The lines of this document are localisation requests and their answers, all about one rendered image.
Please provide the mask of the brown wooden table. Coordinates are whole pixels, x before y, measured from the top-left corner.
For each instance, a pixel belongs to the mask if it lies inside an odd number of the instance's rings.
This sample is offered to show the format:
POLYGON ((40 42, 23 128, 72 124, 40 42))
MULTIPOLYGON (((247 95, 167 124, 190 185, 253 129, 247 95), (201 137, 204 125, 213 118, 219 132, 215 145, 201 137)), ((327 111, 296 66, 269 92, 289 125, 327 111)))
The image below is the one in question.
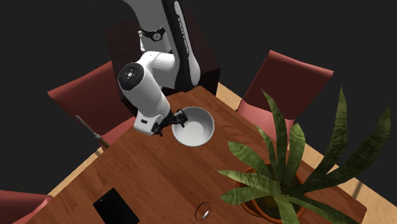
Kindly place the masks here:
POLYGON ((168 101, 174 109, 207 110, 215 122, 212 138, 191 148, 179 143, 170 127, 162 137, 130 129, 27 224, 104 224, 93 203, 112 188, 139 224, 271 224, 220 198, 236 186, 220 171, 247 167, 228 142, 244 143, 268 159, 257 128, 202 87, 170 95, 168 101))

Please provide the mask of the green plant in terracotta pot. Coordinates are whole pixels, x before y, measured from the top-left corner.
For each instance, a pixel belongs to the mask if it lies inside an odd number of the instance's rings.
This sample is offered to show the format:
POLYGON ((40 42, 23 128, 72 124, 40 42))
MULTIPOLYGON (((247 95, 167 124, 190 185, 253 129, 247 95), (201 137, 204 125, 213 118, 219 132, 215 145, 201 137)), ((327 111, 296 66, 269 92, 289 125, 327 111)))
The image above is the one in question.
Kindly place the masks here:
POLYGON ((326 153, 310 176, 300 184, 292 183, 302 161, 305 135, 299 124, 286 128, 286 122, 271 96, 265 95, 275 123, 276 141, 260 130, 268 149, 270 163, 266 164, 256 152, 242 143, 228 142, 232 154, 253 169, 252 172, 221 170, 220 174, 242 187, 224 193, 220 198, 227 204, 243 204, 264 197, 275 200, 282 224, 300 224, 294 205, 310 209, 333 224, 358 224, 348 215, 314 199, 306 193, 331 188, 355 178, 377 158, 391 131, 391 108, 380 115, 375 130, 354 150, 354 153, 337 169, 347 146, 347 102, 343 92, 338 95, 335 124, 326 153))

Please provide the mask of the white bowl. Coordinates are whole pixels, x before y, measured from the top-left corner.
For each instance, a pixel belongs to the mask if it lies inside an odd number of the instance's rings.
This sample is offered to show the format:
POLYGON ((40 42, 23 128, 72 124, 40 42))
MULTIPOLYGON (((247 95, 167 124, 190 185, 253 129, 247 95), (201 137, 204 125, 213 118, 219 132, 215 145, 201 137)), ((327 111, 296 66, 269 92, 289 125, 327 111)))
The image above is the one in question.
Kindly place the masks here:
POLYGON ((184 108, 188 120, 181 124, 172 124, 174 137, 183 145, 189 147, 201 146, 208 142, 214 134, 214 120, 211 114, 203 108, 190 106, 184 108))

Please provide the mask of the black tablet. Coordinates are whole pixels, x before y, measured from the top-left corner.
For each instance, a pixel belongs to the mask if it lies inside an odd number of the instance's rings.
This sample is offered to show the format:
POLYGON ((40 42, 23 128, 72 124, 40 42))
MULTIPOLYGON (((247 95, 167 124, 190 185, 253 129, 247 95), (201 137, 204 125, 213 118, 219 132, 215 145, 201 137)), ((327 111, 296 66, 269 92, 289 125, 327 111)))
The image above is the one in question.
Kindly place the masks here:
POLYGON ((93 203, 105 224, 138 224, 139 218, 115 188, 110 189, 93 203))

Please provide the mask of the red chair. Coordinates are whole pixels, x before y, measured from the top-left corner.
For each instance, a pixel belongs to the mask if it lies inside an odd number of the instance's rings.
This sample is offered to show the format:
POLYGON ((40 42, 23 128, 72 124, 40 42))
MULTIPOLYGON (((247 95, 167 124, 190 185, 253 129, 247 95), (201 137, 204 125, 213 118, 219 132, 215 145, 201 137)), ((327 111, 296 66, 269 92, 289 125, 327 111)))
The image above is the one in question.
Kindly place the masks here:
POLYGON ((51 195, 0 190, 0 224, 26 224, 52 199, 51 195))
POLYGON ((54 88, 48 95, 73 119, 79 116, 108 144, 132 128, 136 119, 137 109, 120 96, 112 62, 54 88))
POLYGON ((273 98, 290 131, 295 118, 316 98, 333 71, 269 51, 240 101, 237 112, 276 139, 275 124, 266 97, 273 98))

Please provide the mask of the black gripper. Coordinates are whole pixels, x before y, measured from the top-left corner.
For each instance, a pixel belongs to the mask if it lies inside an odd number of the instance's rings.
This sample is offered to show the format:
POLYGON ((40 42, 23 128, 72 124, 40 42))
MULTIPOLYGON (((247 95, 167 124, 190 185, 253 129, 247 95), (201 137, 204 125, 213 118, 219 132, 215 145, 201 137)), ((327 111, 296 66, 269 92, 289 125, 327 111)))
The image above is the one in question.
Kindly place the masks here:
POLYGON ((178 109, 175 113, 170 112, 160 123, 155 123, 152 126, 152 133, 155 135, 163 136, 162 129, 172 125, 172 124, 180 124, 182 127, 185 127, 184 124, 188 120, 186 113, 182 109, 178 109))

